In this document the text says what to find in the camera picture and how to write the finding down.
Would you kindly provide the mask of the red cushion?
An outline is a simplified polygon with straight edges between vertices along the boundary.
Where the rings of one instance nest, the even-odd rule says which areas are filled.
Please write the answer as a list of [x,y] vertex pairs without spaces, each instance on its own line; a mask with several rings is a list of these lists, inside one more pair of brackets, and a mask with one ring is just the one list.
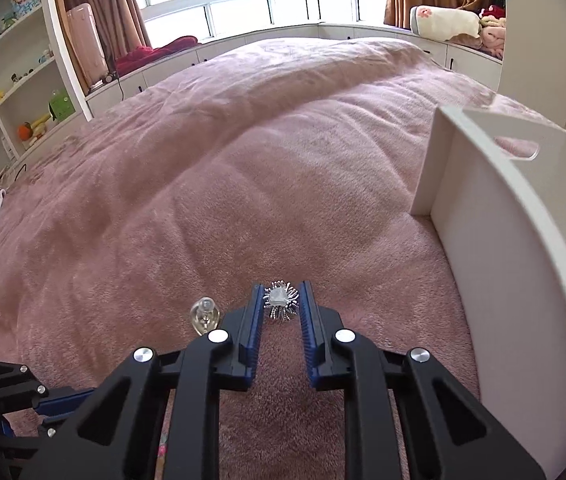
[[134,70],[138,70],[172,54],[194,48],[198,44],[198,39],[195,36],[182,36],[160,48],[137,47],[125,56],[117,58],[115,60],[115,69],[120,77],[126,76],[134,72]]

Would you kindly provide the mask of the white window cabinets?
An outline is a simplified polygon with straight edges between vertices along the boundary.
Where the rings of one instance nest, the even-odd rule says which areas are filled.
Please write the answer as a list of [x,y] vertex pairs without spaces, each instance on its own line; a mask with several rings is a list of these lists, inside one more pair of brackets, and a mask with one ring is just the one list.
[[502,62],[494,56],[459,44],[425,39],[404,29],[383,25],[310,23],[271,27],[244,32],[228,38],[209,40],[149,63],[130,74],[91,91],[86,102],[94,117],[100,117],[118,103],[190,67],[207,63],[218,56],[235,53],[266,55],[273,47],[283,50],[310,42],[351,42],[361,38],[391,38],[414,44],[440,66],[469,76],[484,86],[498,90]]

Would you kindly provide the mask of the white toy shelf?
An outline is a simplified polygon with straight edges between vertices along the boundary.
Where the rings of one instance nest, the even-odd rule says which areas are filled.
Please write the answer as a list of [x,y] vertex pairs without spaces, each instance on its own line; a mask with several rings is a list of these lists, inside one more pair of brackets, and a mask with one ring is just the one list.
[[0,179],[91,117],[55,0],[0,0]]

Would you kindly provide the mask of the brown curtain left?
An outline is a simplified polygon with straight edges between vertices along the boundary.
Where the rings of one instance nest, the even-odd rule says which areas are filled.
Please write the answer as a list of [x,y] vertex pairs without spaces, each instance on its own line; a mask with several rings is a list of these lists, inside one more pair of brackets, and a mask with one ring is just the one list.
[[77,58],[78,40],[68,29],[67,12],[79,4],[89,3],[95,18],[100,43],[107,56],[114,60],[123,58],[150,42],[136,0],[55,0],[62,33],[83,93],[89,90],[89,81]]

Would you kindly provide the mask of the pink plush toy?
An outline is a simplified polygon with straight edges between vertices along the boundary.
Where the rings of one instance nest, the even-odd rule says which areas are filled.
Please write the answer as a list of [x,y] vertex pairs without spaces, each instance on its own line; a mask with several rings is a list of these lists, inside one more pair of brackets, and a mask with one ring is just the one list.
[[480,50],[502,60],[506,40],[505,11],[500,6],[488,6],[480,12]]

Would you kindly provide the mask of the pink suitcase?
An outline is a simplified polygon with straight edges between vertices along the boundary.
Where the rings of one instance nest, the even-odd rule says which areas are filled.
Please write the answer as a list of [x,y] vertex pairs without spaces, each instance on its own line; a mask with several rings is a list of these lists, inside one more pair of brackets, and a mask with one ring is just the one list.
[[108,67],[89,3],[69,10],[67,20],[78,63],[89,87],[93,87],[108,75]]

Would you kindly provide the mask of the white plastic storage bin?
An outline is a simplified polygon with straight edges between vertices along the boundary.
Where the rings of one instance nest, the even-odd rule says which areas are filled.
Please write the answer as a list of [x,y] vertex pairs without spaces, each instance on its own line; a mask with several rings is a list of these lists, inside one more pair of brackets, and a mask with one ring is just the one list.
[[441,107],[411,207],[446,252],[481,400],[541,465],[566,470],[566,131]]

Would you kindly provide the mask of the pink bed blanket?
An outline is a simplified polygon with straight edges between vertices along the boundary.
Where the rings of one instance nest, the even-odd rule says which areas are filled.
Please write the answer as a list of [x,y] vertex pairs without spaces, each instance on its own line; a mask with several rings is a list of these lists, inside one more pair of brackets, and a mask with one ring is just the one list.
[[[481,400],[413,198],[441,107],[539,114],[394,39],[218,56],[70,134],[4,193],[0,362],[95,391],[18,479],[539,479]],[[220,388],[251,289],[311,283],[356,333],[309,382],[297,314]]]

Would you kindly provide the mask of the silver spiky brooch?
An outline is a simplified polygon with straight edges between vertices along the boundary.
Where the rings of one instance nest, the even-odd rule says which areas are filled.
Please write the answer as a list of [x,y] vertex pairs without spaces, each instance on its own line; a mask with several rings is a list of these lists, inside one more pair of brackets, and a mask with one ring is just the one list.
[[272,320],[289,321],[298,310],[299,292],[289,282],[274,281],[264,290],[263,307]]

